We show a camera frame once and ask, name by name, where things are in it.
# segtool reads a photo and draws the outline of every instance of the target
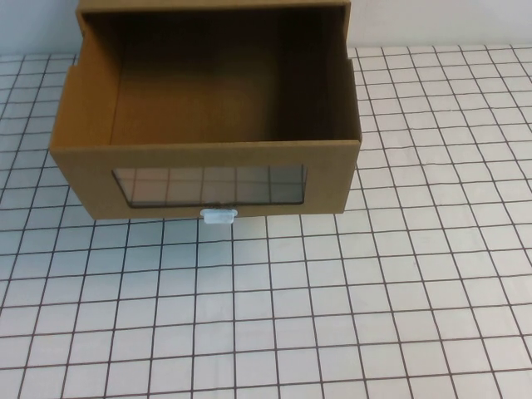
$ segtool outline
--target clear plastic window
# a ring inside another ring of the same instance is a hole
[[[133,208],[302,204],[302,165],[113,170]]]

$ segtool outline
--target grid paper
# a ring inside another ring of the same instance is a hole
[[[347,212],[232,227],[94,222],[0,57],[2,399],[532,397],[532,46],[355,56]]]

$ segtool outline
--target box flap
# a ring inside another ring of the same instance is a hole
[[[345,32],[349,25],[351,0],[80,0],[77,19],[85,31],[84,15],[96,12],[166,12],[175,10],[230,9],[252,7],[323,7],[347,8]]]

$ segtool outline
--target open cardboard box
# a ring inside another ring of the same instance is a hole
[[[341,213],[348,0],[81,0],[50,151],[96,219]]]

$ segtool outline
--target box front panel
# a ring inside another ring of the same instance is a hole
[[[133,146],[53,155],[95,219],[341,213],[357,140]]]

